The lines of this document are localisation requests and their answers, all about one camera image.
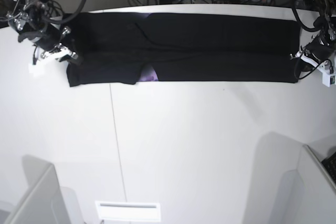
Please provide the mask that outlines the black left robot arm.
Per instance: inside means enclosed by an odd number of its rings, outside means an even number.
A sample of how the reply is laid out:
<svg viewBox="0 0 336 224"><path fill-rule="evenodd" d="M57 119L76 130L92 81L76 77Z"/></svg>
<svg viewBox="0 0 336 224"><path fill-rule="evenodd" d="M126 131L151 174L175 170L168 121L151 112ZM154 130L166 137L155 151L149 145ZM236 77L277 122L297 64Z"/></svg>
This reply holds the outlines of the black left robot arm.
<svg viewBox="0 0 336 224"><path fill-rule="evenodd" d="M297 11L297 0L290 0L290 7L299 26L316 36L304 46L304 54L317 63L330 59L335 53L335 0L309 0L318 17L311 26L305 25Z"/></svg>

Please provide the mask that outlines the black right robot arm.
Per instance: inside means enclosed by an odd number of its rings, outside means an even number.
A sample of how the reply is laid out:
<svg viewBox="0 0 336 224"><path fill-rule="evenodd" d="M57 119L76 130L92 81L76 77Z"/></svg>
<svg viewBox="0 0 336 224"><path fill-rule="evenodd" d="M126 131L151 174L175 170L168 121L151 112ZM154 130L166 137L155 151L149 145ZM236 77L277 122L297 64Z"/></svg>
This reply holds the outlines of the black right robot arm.
<svg viewBox="0 0 336 224"><path fill-rule="evenodd" d="M65 16L53 0L16 0L13 10L1 21L17 32L18 42L28 40L36 50L41 50L33 54L34 65L54 59L79 65L82 56L68 24L81 13L85 3L81 0L74 13Z"/></svg>

